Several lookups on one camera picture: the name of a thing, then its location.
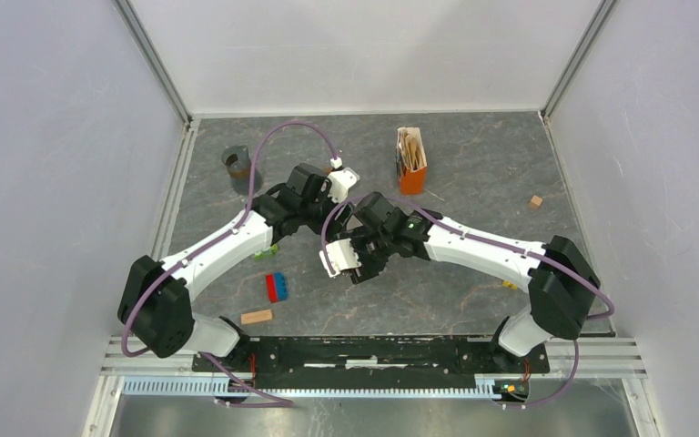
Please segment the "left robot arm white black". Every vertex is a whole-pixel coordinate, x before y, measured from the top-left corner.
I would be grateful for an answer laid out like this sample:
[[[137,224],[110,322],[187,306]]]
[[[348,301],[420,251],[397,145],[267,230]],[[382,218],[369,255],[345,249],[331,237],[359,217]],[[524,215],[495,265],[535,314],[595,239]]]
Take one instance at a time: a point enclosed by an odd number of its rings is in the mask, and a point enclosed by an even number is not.
[[[195,245],[155,260],[132,264],[117,316],[159,358],[178,351],[208,352],[228,371],[242,369],[249,346],[236,325],[196,313],[204,289],[241,261],[308,227],[316,234],[341,228],[349,212],[328,214],[347,199],[360,178],[351,168],[325,172],[309,164],[293,168],[287,181],[255,196],[251,208]]]

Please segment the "grey glass carafe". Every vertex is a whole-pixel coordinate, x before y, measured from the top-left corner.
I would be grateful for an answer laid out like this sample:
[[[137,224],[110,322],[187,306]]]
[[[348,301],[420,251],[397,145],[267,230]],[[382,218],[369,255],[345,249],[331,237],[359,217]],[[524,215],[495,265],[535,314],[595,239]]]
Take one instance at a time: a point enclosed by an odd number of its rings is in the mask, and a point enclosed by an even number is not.
[[[235,180],[249,178],[251,158],[246,146],[235,145],[225,149],[222,154],[222,163],[230,178]]]

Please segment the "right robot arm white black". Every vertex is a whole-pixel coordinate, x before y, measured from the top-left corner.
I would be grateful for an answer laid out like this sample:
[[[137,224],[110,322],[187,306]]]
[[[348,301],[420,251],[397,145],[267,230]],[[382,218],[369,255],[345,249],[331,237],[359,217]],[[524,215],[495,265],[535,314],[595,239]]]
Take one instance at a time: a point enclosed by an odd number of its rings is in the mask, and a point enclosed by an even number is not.
[[[528,295],[527,306],[504,321],[489,348],[491,364],[513,371],[532,349],[550,339],[577,340],[600,296],[601,283],[579,248],[566,237],[548,242],[510,239],[465,226],[415,206],[410,213],[373,192],[352,209],[360,226],[326,243],[331,275],[356,283],[378,276],[388,259],[450,263],[511,283]]]

